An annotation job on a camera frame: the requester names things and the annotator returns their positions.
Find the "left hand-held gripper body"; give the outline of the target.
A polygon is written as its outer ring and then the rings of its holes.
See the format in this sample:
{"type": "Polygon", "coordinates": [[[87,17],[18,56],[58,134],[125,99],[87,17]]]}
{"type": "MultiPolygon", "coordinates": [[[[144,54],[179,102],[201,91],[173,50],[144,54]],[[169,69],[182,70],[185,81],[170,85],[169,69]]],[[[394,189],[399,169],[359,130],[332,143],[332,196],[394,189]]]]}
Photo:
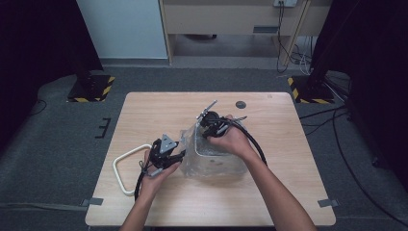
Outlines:
{"type": "Polygon", "coordinates": [[[160,139],[153,142],[148,160],[156,168],[166,169],[171,165],[170,158],[176,158],[172,151],[178,146],[178,142],[172,140],[168,135],[163,134],[160,139]]]}

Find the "grey tape strip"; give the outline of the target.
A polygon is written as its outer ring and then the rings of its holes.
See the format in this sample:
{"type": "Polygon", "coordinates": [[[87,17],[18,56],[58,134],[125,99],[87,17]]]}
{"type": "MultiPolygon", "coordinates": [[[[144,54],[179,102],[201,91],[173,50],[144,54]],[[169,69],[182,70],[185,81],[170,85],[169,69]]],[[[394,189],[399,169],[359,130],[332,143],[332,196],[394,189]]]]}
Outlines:
{"type": "Polygon", "coordinates": [[[103,198],[98,198],[98,197],[92,197],[88,199],[83,199],[81,202],[81,206],[83,207],[88,207],[89,205],[102,205],[103,203],[103,198]]]}
{"type": "Polygon", "coordinates": [[[339,201],[337,199],[323,199],[323,200],[319,200],[318,204],[320,206],[320,208],[323,207],[338,207],[340,205],[339,201]]]}

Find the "black stand with striped base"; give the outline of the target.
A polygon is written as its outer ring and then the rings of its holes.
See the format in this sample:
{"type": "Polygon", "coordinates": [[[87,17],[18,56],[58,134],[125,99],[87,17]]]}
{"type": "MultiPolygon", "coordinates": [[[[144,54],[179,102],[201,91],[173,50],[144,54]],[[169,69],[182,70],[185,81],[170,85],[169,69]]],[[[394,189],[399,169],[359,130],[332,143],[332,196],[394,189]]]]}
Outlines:
{"type": "Polygon", "coordinates": [[[307,75],[288,78],[293,99],[296,103],[332,104],[334,95],[324,82],[312,81],[307,75]]]}
{"type": "Polygon", "coordinates": [[[68,102],[102,102],[106,99],[115,80],[111,75],[91,75],[78,79],[67,96],[68,102]]]}

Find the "grey power strip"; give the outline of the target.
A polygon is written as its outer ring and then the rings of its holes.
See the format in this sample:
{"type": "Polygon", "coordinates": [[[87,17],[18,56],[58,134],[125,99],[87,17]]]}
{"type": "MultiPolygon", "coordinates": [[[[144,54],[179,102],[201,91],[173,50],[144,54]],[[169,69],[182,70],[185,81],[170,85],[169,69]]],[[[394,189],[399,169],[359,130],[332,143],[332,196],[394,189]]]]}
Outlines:
{"type": "Polygon", "coordinates": [[[274,7],[285,7],[285,8],[294,8],[297,4],[297,0],[274,0],[274,7]]]}

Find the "grey desk label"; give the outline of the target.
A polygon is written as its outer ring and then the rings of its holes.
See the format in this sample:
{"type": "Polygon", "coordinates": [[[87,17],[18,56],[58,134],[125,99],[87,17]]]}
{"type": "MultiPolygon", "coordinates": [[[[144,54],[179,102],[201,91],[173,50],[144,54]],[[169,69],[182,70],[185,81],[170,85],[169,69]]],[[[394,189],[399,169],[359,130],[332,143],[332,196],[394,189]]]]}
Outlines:
{"type": "Polygon", "coordinates": [[[278,26],[255,25],[253,27],[254,34],[277,34],[278,32],[278,26]]]}

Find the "person's left hand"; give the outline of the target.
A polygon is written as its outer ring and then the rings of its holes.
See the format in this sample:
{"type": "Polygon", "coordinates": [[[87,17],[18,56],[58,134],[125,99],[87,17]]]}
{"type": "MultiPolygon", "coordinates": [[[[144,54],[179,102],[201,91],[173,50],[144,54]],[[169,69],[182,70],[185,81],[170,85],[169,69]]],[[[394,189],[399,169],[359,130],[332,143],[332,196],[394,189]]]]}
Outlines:
{"type": "Polygon", "coordinates": [[[164,169],[154,177],[144,176],[141,180],[138,200],[152,200],[167,177],[170,176],[180,165],[181,163],[177,162],[164,169]]]}

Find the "grey plastic trash bag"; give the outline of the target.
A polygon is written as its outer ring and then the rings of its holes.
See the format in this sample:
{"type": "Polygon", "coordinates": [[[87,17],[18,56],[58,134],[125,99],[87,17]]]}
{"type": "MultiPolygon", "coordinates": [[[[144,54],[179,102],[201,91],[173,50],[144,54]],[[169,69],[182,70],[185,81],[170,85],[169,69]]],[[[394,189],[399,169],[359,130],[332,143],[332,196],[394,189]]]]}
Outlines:
{"type": "Polygon", "coordinates": [[[180,143],[186,150],[181,170],[189,177],[241,175],[247,172],[242,159],[203,137],[204,128],[196,122],[181,133],[180,143]]]}

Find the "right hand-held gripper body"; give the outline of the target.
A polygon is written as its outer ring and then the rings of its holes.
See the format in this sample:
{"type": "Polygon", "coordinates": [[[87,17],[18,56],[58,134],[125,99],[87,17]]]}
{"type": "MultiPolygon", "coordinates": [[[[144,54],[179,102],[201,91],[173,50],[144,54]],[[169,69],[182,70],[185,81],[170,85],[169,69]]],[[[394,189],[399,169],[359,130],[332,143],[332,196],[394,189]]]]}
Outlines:
{"type": "Polygon", "coordinates": [[[212,111],[216,103],[214,100],[196,117],[196,127],[201,133],[224,133],[228,128],[229,119],[212,111]]]}

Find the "white plastic trash bin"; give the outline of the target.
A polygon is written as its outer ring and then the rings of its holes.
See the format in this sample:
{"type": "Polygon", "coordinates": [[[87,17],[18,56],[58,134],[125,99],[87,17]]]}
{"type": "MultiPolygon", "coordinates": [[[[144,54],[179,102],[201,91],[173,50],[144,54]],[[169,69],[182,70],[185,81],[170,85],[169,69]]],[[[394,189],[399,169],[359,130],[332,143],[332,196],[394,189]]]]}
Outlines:
{"type": "Polygon", "coordinates": [[[243,161],[221,147],[210,144],[196,127],[193,133],[191,169],[202,176],[242,174],[246,171],[243,161]]]}

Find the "person's right hand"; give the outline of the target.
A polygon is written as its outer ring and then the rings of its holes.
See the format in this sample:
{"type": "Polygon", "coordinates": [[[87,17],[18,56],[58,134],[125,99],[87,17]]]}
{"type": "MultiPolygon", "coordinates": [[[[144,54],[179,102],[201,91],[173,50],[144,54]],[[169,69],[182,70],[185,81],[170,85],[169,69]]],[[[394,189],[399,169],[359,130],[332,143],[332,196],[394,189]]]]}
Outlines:
{"type": "Polygon", "coordinates": [[[222,137],[208,137],[207,140],[210,144],[225,149],[227,152],[240,157],[245,162],[257,156],[247,136],[239,128],[234,126],[229,127],[222,137]]]}

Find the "dark curtain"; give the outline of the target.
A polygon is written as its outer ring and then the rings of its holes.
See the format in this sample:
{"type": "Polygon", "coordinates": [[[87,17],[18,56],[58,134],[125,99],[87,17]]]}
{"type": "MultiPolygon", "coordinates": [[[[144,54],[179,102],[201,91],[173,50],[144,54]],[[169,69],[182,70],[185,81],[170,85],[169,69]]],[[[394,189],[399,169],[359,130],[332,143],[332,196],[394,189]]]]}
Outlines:
{"type": "Polygon", "coordinates": [[[0,0],[0,150],[38,99],[41,86],[102,65],[76,0],[0,0]]]}
{"type": "Polygon", "coordinates": [[[313,65],[350,77],[346,104],[408,192],[408,0],[332,0],[313,65]]]}

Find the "light wooden desk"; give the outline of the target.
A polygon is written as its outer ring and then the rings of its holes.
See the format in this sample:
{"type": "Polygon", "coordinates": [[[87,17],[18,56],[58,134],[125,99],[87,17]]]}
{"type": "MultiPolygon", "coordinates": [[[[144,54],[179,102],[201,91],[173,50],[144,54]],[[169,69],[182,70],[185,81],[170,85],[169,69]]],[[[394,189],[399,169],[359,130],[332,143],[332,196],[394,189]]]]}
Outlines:
{"type": "Polygon", "coordinates": [[[274,0],[158,0],[173,55],[177,35],[261,35],[255,25],[278,26],[272,36],[282,65],[290,62],[299,37],[317,37],[333,0],[297,0],[294,8],[274,7],[274,0]]]}

